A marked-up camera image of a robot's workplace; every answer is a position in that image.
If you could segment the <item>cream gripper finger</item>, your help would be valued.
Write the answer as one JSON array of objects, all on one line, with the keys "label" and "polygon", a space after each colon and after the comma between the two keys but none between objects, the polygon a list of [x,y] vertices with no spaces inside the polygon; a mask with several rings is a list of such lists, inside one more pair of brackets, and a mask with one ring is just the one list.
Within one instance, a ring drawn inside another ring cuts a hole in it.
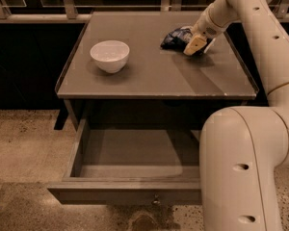
[{"label": "cream gripper finger", "polygon": [[208,50],[209,50],[209,48],[213,45],[213,43],[214,43],[214,41],[215,41],[216,39],[215,38],[213,38],[213,39],[208,39],[207,40],[207,44],[205,45],[205,47],[204,47],[204,49],[202,50],[202,52],[203,53],[206,53]]},{"label": "cream gripper finger", "polygon": [[195,34],[192,36],[189,43],[186,45],[183,53],[188,56],[192,56],[195,54],[198,50],[203,48],[207,44],[207,37]]}]

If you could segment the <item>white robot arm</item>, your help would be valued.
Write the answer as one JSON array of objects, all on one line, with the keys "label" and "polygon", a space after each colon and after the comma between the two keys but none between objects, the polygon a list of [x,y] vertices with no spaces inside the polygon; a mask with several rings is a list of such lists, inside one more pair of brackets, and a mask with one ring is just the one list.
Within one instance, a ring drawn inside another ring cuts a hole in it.
[{"label": "white robot arm", "polygon": [[272,0],[215,0],[192,29],[196,53],[234,21],[243,25],[268,104],[221,109],[199,144],[205,231],[282,231],[274,169],[289,165],[289,36]]}]

